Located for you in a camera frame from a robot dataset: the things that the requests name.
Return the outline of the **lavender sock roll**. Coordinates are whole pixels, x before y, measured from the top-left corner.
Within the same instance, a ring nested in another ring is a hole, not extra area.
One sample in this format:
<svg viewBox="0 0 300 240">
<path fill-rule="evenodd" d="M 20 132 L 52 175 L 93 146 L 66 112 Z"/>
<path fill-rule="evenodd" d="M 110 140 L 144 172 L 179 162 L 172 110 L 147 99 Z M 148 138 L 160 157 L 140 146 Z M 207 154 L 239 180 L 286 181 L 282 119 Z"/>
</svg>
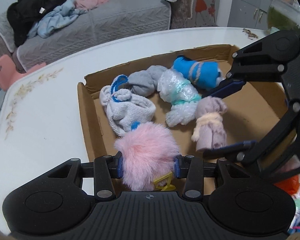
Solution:
<svg viewBox="0 0 300 240">
<path fill-rule="evenodd" d="M 196 151 L 214 150 L 227 145 L 223 126 L 223 115 L 227 110 L 225 102 L 217 97 L 207 96 L 198 102 L 196 126 L 191 136 L 191 140 L 196 143 Z"/>
</svg>

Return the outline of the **bubble wrap teal band bundle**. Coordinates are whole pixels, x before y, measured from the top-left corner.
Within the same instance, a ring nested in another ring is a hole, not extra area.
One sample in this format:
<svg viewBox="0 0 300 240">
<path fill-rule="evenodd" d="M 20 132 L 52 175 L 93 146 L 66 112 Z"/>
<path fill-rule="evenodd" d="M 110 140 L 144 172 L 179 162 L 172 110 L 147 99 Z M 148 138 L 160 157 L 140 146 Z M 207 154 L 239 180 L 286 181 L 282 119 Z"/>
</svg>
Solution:
<svg viewBox="0 0 300 240">
<path fill-rule="evenodd" d="M 170 111 L 166 113 L 168 127 L 186 125 L 195 119 L 201 96 L 180 72 L 173 69 L 164 71 L 158 80 L 157 92 L 163 101 L 171 104 Z"/>
</svg>

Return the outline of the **light blue clothes pile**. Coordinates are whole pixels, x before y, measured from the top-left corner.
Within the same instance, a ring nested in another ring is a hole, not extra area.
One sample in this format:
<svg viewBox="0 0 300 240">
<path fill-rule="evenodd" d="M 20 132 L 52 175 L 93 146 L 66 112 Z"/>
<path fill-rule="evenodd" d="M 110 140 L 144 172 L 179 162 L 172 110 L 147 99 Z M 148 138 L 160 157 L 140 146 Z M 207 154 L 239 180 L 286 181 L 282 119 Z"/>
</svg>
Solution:
<svg viewBox="0 0 300 240">
<path fill-rule="evenodd" d="M 55 31 L 72 24 L 77 20 L 79 15 L 87 12 L 88 11 L 76 9 L 74 0 L 66 0 L 63 4 L 55 7 L 55 9 L 35 23 L 27 37 L 33 38 L 38 35 L 41 38 L 47 38 Z"/>
</svg>

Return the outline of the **orange plastic bundle large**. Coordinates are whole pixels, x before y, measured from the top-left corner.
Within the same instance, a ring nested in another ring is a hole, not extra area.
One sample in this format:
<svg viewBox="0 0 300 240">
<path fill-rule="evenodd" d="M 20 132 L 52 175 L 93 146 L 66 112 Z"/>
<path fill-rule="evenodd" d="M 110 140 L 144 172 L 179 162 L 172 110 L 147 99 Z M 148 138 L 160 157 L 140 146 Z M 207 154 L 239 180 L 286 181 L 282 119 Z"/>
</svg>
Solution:
<svg viewBox="0 0 300 240">
<path fill-rule="evenodd" d="M 282 189 L 289 195 L 294 195 L 298 192 L 300 188 L 299 175 L 295 175 L 286 180 L 279 181 L 277 183 L 274 183 L 274 185 Z"/>
</svg>

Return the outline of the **pink fluffy pompom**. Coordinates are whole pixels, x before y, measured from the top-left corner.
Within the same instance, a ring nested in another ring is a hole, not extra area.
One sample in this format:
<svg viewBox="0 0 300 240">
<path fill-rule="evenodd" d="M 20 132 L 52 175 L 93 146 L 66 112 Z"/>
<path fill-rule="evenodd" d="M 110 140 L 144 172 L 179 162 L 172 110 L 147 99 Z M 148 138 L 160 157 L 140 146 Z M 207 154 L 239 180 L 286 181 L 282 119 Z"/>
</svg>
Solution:
<svg viewBox="0 0 300 240">
<path fill-rule="evenodd" d="M 153 181 L 174 170 L 180 154 L 170 129 L 146 122 L 116 139 L 114 147 L 122 153 L 122 183 L 132 191 L 153 191 Z"/>
</svg>

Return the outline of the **grey sofa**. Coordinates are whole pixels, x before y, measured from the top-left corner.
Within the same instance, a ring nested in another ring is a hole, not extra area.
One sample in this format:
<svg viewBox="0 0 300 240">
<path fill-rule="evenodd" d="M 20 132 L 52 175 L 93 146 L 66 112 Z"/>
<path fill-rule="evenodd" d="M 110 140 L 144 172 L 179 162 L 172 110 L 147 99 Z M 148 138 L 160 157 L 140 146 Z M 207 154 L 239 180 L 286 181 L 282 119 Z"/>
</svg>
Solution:
<svg viewBox="0 0 300 240">
<path fill-rule="evenodd" d="M 109 0 L 47 38 L 35 36 L 19 47 L 13 30 L 0 14 L 0 57 L 8 55 L 19 72 L 53 63 L 93 46 L 134 35 L 187 28 L 194 0 Z"/>
</svg>

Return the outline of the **grey white sock bundle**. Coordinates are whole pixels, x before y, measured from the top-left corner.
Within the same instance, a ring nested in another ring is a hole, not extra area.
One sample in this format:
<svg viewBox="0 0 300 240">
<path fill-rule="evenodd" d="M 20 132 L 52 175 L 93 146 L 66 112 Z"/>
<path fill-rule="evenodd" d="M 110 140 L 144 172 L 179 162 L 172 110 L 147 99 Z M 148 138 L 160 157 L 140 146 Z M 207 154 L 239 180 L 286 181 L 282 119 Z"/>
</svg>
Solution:
<svg viewBox="0 0 300 240">
<path fill-rule="evenodd" d="M 156 106 L 148 97 L 157 90 L 158 81 L 166 70 L 164 66 L 154 65 L 129 76 L 120 74 L 111 85 L 100 90 L 100 103 L 116 135 L 121 137 L 136 124 L 153 119 Z"/>
</svg>

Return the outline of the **grey cabinet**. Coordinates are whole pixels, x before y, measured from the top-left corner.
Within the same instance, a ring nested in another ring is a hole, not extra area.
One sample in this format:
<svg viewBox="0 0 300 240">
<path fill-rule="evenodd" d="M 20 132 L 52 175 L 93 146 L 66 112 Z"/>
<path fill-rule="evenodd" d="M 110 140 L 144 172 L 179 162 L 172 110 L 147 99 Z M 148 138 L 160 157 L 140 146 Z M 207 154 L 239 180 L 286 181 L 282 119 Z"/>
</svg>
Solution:
<svg viewBox="0 0 300 240">
<path fill-rule="evenodd" d="M 268 9 L 273 0 L 232 0 L 229 27 L 267 30 Z"/>
</svg>

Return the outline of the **pink chair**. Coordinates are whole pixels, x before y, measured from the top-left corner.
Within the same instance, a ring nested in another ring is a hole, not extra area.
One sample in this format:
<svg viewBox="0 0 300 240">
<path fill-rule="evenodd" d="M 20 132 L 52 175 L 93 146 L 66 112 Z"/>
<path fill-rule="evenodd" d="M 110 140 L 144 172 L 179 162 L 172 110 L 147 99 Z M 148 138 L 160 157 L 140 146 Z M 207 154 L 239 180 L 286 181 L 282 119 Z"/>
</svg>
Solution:
<svg viewBox="0 0 300 240">
<path fill-rule="evenodd" d="M 0 88 L 7 91 L 15 81 L 31 74 L 46 66 L 46 63 L 37 64 L 33 66 L 28 72 L 20 73 L 16 69 L 16 65 L 8 55 L 0 57 Z"/>
</svg>

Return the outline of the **glass fish tank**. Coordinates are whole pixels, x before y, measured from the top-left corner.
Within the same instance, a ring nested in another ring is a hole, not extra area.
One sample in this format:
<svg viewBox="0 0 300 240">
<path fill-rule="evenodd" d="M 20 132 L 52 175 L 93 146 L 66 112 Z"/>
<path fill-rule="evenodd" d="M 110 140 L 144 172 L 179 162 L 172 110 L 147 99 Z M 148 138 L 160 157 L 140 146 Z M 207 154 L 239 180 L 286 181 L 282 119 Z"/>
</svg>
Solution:
<svg viewBox="0 0 300 240">
<path fill-rule="evenodd" d="M 267 15 L 268 30 L 293 30 L 300 35 L 300 5 L 297 0 L 273 0 Z"/>
</svg>

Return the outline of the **blue white sock roll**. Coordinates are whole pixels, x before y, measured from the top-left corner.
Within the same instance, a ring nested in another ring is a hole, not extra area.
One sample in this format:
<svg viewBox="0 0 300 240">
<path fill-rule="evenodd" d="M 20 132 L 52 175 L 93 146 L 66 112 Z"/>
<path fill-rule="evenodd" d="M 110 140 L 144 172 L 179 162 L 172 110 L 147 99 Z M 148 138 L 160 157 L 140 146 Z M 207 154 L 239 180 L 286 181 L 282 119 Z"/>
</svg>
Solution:
<svg viewBox="0 0 300 240">
<path fill-rule="evenodd" d="M 199 62 L 179 55 L 174 60 L 172 68 L 194 86 L 204 90 L 211 90 L 224 80 L 223 73 L 215 61 Z"/>
</svg>

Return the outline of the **black jacket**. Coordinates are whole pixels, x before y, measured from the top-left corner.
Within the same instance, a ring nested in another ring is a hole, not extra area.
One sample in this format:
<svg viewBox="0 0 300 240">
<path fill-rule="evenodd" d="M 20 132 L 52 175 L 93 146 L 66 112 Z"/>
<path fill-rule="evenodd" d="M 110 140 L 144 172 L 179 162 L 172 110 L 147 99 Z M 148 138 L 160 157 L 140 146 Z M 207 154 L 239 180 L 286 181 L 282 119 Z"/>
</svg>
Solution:
<svg viewBox="0 0 300 240">
<path fill-rule="evenodd" d="M 17 0 L 7 9 L 7 20 L 13 29 L 14 44 L 21 46 L 34 23 L 66 0 Z"/>
</svg>

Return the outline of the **pink clothes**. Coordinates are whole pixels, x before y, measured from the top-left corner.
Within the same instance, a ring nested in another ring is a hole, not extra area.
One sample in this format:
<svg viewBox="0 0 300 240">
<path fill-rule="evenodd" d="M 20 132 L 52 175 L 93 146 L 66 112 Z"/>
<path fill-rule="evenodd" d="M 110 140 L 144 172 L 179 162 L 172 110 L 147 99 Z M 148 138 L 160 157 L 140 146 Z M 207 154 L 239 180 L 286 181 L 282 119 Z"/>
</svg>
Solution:
<svg viewBox="0 0 300 240">
<path fill-rule="evenodd" d="M 89 11 L 108 1 L 109 0 L 74 0 L 74 5 L 76 9 Z"/>
</svg>

